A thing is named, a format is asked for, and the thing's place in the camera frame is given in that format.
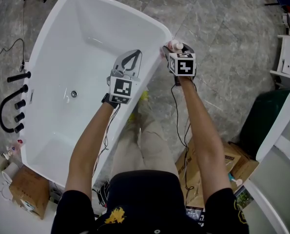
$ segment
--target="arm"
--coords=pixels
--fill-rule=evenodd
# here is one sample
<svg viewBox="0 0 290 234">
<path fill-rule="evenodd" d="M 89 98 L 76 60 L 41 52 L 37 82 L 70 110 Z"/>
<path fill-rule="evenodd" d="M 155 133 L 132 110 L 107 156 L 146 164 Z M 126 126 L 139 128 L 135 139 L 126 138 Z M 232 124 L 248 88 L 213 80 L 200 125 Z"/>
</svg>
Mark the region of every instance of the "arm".
<svg viewBox="0 0 290 234">
<path fill-rule="evenodd" d="M 92 198 L 94 164 L 113 110 L 113 106 L 104 102 L 77 141 L 70 159 L 65 191 L 80 191 Z"/>
<path fill-rule="evenodd" d="M 215 192 L 230 188 L 221 138 L 190 78 L 179 77 L 188 108 L 195 155 L 200 168 L 204 203 Z"/>
</svg>

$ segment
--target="bathtub drain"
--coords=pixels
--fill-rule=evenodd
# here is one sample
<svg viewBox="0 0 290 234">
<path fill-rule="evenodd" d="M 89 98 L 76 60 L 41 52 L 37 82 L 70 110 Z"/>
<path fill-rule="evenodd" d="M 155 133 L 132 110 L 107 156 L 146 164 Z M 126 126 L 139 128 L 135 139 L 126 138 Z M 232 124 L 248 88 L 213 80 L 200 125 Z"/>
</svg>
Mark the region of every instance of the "bathtub drain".
<svg viewBox="0 0 290 234">
<path fill-rule="evenodd" d="M 77 97 L 77 91 L 76 90 L 74 90 L 74 91 L 71 92 L 71 97 L 72 98 Z"/>
</svg>

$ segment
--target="white bathtub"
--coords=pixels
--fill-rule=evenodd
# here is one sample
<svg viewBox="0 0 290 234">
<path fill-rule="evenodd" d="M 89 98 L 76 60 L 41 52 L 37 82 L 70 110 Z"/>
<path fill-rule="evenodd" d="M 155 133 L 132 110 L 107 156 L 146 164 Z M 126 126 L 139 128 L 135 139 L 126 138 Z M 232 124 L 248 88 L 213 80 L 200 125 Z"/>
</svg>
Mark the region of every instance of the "white bathtub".
<svg viewBox="0 0 290 234">
<path fill-rule="evenodd" d="M 141 84 L 122 105 L 108 132 L 109 151 L 100 156 L 96 180 L 142 90 L 160 63 L 159 48 L 170 31 L 151 17 L 113 0 L 58 0 L 33 48 L 25 79 L 29 91 L 20 137 L 23 163 L 65 186 L 73 148 L 108 92 L 115 59 L 133 49 L 143 53 Z M 72 98 L 71 91 L 78 96 Z"/>
</svg>

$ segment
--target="wristwatch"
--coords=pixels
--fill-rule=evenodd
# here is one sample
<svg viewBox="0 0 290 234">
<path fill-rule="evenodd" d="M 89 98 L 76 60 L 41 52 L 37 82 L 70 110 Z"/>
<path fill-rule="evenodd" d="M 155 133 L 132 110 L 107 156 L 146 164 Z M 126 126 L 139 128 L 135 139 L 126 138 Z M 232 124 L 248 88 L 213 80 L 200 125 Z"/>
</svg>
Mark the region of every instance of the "wristwatch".
<svg viewBox="0 0 290 234">
<path fill-rule="evenodd" d="M 108 93 L 106 93 L 104 98 L 101 100 L 101 103 L 104 103 L 104 102 L 112 105 L 114 109 L 116 109 L 116 107 L 119 105 L 119 103 L 109 101 L 109 94 Z"/>
</svg>

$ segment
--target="person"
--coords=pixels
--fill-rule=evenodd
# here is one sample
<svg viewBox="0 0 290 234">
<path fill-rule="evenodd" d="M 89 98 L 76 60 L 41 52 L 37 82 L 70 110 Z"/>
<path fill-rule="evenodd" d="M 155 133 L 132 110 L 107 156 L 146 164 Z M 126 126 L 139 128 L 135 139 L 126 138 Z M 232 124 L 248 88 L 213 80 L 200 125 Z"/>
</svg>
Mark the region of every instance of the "person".
<svg viewBox="0 0 290 234">
<path fill-rule="evenodd" d="M 200 168 L 205 224 L 186 215 L 173 157 L 144 91 L 127 121 L 114 155 L 107 212 L 95 220 L 92 174 L 116 103 L 107 97 L 71 156 L 65 192 L 52 234 L 70 233 L 249 233 L 225 167 L 222 141 L 191 78 L 179 77 L 184 92 L 197 164 Z M 137 144 L 139 129 L 140 147 Z"/>
</svg>

